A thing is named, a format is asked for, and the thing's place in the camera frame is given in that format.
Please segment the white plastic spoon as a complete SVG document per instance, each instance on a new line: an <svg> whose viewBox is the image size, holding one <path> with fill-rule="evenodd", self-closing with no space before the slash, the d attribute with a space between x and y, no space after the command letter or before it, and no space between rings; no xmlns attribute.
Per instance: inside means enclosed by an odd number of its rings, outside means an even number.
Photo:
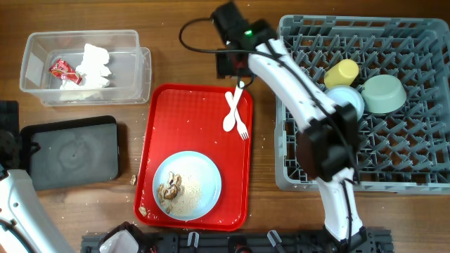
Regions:
<svg viewBox="0 0 450 253"><path fill-rule="evenodd" d="M226 132L230 132L235 123L236 123L236 119L234 116L234 113L236 111L236 108L238 106L238 102L240 100L240 97L242 95L243 92L243 87L245 86L243 81L238 81L234 94L233 94L233 98L231 100L231 105L230 105L230 112L227 114L227 116L225 116L224 121L223 121L223 129Z"/></svg>

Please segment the white plastic fork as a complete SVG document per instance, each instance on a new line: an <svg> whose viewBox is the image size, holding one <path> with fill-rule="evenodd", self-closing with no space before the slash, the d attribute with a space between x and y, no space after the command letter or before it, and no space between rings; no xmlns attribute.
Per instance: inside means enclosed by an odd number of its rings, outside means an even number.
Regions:
<svg viewBox="0 0 450 253"><path fill-rule="evenodd" d="M226 102L229 104L229 106L231 106L231 103L232 103L232 101L233 101L233 95L232 95L232 93L231 93L230 91L227 91L227 92L225 93L225 98L226 98ZM249 134L248 134L247 127L246 127L246 125L242 122L242 120L241 120L241 118L240 118L240 115L239 115L239 113L238 113L238 110L235 110L235 112L234 112L234 117L235 117L235 120L236 120L236 128L237 128L237 131L238 131L240 137L241 137L243 140L249 139Z"/></svg>

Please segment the yellow plastic cup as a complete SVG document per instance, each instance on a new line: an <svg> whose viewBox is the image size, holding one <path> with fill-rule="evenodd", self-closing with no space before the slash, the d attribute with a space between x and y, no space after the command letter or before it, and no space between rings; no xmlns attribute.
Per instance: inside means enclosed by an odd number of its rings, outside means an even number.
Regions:
<svg viewBox="0 0 450 253"><path fill-rule="evenodd" d="M340 61L326 72L324 84L328 89L334 86L350 86L359 74L359 66L350 59Z"/></svg>

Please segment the small light blue saucer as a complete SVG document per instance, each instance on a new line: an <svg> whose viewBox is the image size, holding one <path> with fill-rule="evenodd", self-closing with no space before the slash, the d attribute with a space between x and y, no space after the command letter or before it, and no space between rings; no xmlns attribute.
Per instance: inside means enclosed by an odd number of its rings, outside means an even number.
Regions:
<svg viewBox="0 0 450 253"><path fill-rule="evenodd" d="M339 85L328 89L325 91L325 94L342 107L348 103L351 104L356 110L357 119L360 120L362 118L365 103L361 94L356 89L350 86Z"/></svg>

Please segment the large light blue plate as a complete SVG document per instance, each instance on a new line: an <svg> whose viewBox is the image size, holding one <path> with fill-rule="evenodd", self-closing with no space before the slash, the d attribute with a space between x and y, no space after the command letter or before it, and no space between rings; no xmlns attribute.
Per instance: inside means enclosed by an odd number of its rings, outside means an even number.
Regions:
<svg viewBox="0 0 450 253"><path fill-rule="evenodd" d="M157 197L157 189L161 183L167 181L167 174L192 174L202 184L202 197L198 208L190 216L175 216L162 210ZM221 195L221 174L216 164L206 155L194 151L182 151L166 158L157 168L153 178L153 195L157 206L168 217L177 221L192 221L199 219L212 211Z"/></svg>

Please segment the white napkin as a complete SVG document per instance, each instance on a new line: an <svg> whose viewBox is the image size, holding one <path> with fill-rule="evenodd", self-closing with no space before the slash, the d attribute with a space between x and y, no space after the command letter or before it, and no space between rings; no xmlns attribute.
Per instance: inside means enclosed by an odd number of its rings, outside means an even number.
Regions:
<svg viewBox="0 0 450 253"><path fill-rule="evenodd" d="M106 66L110 61L109 53L106 49L92 44L84 45L84 53L81 63L74 68L81 74L82 81L76 85L71 81L62 80L60 90L61 100L88 100L100 99L99 89L110 85L108 77L112 74Z"/></svg>

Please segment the rice and food scraps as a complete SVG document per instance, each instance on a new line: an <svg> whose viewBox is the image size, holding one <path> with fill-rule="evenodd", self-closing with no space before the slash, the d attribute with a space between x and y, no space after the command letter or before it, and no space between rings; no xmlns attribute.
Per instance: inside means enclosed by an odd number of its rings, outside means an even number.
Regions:
<svg viewBox="0 0 450 253"><path fill-rule="evenodd" d="M190 216L199 206L202 184L192 174L170 171L165 183L157 188L157 199L162 210L175 216Z"/></svg>

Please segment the mint green bowl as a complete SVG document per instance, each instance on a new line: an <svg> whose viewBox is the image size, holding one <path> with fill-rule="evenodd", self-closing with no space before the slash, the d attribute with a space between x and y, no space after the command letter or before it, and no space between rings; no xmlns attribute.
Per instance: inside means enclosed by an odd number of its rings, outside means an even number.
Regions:
<svg viewBox="0 0 450 253"><path fill-rule="evenodd" d="M398 110L407 98L401 81L388 74L368 79L362 86L361 96L366 110L374 114L387 114Z"/></svg>

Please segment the red candy wrapper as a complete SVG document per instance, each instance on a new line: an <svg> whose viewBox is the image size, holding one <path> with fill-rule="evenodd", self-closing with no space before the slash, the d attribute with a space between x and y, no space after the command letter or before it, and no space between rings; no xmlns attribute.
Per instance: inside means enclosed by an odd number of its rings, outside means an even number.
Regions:
<svg viewBox="0 0 450 253"><path fill-rule="evenodd" d="M62 58L57 59L57 61L52 64L49 68L49 72L64 81L74 82L76 85L82 81L82 76L76 70L71 67L65 60Z"/></svg>

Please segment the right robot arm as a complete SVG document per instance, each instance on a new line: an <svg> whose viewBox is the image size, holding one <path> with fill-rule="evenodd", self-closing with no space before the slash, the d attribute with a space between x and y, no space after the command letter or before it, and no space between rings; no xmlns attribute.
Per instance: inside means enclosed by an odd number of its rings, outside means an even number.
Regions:
<svg viewBox="0 0 450 253"><path fill-rule="evenodd" d="M232 1L211 18L225 45L216 53L218 77L259 77L283 101L297 125L297 162L319 185L324 227L337 248L356 249L366 240L354 200L360 144L356 109L322 92L267 21L248 22Z"/></svg>

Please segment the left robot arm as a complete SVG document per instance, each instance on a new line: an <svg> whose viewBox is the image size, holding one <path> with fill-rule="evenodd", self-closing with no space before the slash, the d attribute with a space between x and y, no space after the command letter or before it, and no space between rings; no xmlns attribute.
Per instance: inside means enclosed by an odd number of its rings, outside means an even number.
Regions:
<svg viewBox="0 0 450 253"><path fill-rule="evenodd" d="M5 252L72 252L26 171L38 150L39 144L20 135L18 102L1 101L1 247Z"/></svg>

